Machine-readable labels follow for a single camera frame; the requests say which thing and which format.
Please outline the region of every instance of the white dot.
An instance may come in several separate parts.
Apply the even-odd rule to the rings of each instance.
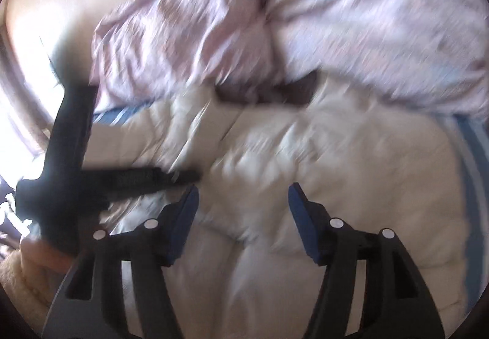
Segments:
[[[338,219],[338,218],[331,219],[329,221],[329,224],[331,225],[331,227],[334,227],[334,228],[342,228],[345,225],[345,223],[341,219]]]
[[[97,230],[94,233],[94,239],[96,240],[102,240],[102,238],[105,238],[106,232],[104,230]]]
[[[144,227],[147,229],[157,228],[158,221],[156,219],[149,219],[148,221],[144,222]]]
[[[389,238],[389,239],[393,239],[395,237],[395,233],[389,229],[389,228],[385,228],[382,230],[382,235],[385,237],[385,238]]]

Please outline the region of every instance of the white circular marker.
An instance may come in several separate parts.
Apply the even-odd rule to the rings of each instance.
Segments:
[[[345,222],[343,222],[341,219],[334,218],[329,221],[329,224],[334,228],[342,228],[345,225]]]
[[[144,222],[144,227],[147,229],[157,228],[158,221],[156,219],[149,219],[148,221]]]
[[[106,235],[107,235],[107,233],[104,230],[97,230],[94,233],[94,239],[102,240],[102,238],[105,238]]]
[[[395,237],[395,233],[389,229],[389,228],[385,228],[382,230],[382,235],[385,237],[385,238],[389,238],[389,239],[393,239]]]

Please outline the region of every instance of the black tool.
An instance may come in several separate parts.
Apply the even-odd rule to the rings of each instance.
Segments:
[[[17,215],[32,219],[57,249],[77,255],[79,223],[107,210],[113,201],[155,193],[199,180],[196,171],[164,173],[157,167],[82,169],[90,137],[97,87],[65,86],[39,179],[20,180]]]
[[[182,255],[198,206],[199,192],[192,186],[134,231],[94,232],[56,294],[42,338],[137,338],[128,332],[122,296],[121,261],[130,260],[145,339],[183,339],[161,266],[172,266]]]
[[[346,337],[356,261],[367,261],[360,330],[349,339],[444,339],[435,303],[402,242],[390,229],[356,231],[307,199],[298,183],[289,207],[307,255],[327,266],[304,339]]]

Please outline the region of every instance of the white comforter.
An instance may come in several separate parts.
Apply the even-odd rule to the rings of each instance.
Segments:
[[[164,270],[186,339],[302,337],[324,269],[306,256],[289,212],[294,181],[356,229],[393,228],[447,333],[464,316],[468,229],[447,137],[431,118],[387,108],[326,75],[306,109],[242,109],[220,104],[211,89],[189,89],[123,127],[95,126],[86,164],[204,173],[184,254]],[[106,224],[114,233],[132,230],[180,194],[114,205]],[[130,330],[141,334],[129,266],[123,271]]]

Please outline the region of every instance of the pillow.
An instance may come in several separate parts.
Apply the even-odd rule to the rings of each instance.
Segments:
[[[97,26],[96,111],[165,97],[189,84],[275,81],[262,0],[133,0]]]
[[[327,69],[387,101],[487,116],[485,0],[268,0],[285,76]]]

